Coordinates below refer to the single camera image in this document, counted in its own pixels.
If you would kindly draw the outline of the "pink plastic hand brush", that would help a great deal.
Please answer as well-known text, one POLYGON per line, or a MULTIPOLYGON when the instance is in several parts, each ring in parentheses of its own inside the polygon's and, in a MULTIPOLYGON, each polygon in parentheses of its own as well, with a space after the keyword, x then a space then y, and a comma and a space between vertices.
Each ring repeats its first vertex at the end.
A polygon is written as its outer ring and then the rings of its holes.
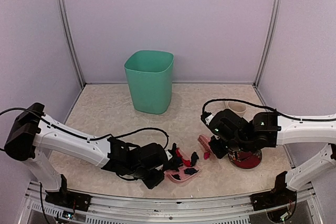
POLYGON ((208 136, 201 134, 199 135, 197 140, 202 145, 205 152, 208 152, 208 153, 212 152, 210 145, 209 145, 211 139, 208 136))

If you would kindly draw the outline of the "pink plastic dustpan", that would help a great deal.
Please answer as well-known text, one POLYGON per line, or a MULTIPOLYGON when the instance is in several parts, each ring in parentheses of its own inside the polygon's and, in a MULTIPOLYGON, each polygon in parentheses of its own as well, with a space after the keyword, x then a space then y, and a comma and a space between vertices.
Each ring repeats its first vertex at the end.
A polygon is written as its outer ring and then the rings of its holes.
POLYGON ((198 166, 194 167, 181 166, 178 168, 178 171, 166 170, 164 174, 171 182, 181 184, 193 179, 201 171, 202 170, 198 166))

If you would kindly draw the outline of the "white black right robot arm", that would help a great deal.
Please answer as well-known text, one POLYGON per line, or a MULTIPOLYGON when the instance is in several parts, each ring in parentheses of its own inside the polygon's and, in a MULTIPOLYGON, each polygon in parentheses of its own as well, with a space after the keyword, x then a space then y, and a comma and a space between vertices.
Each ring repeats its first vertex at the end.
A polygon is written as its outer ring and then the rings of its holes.
POLYGON ((253 152, 293 143, 323 143, 315 156, 276 177, 269 192, 273 205, 281 204, 290 191, 298 191, 326 171, 335 168, 335 115, 317 119, 260 112, 248 122, 230 109, 216 114, 205 112, 202 121, 213 133, 212 151, 221 158, 229 151, 253 152))

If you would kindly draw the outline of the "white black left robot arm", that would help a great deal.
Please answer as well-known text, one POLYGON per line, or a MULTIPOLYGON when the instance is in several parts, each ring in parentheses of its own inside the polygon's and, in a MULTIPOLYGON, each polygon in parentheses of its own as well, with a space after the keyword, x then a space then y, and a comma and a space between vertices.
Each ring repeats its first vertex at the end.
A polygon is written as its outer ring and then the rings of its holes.
POLYGON ((73 201, 66 180, 52 166, 43 149, 64 153, 115 173, 126 180, 141 180, 148 189, 164 178, 163 167, 172 155, 157 143, 139 146, 124 142, 112 134, 96 137, 67 127, 44 113, 44 105, 34 103, 19 108, 4 145, 4 152, 28 166, 46 192, 60 204, 73 201))

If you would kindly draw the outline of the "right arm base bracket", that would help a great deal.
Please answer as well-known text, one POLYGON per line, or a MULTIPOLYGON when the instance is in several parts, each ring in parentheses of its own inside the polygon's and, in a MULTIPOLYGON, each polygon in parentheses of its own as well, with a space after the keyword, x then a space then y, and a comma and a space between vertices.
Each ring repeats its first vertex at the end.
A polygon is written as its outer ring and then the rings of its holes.
POLYGON ((297 192, 287 188, 285 182, 288 172, 276 176, 274 188, 270 191, 255 193, 250 196, 254 211, 278 207, 297 201, 297 192))

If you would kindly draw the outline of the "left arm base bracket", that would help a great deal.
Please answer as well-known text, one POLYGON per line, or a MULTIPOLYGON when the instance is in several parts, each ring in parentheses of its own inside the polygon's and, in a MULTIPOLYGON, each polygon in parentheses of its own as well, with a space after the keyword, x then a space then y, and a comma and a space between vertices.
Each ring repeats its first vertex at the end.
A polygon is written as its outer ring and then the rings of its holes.
POLYGON ((57 206, 71 208, 87 212, 91 202, 91 196, 88 194, 77 193, 67 189, 67 180, 63 174, 60 175, 61 185, 56 192, 46 191, 45 201, 57 206))

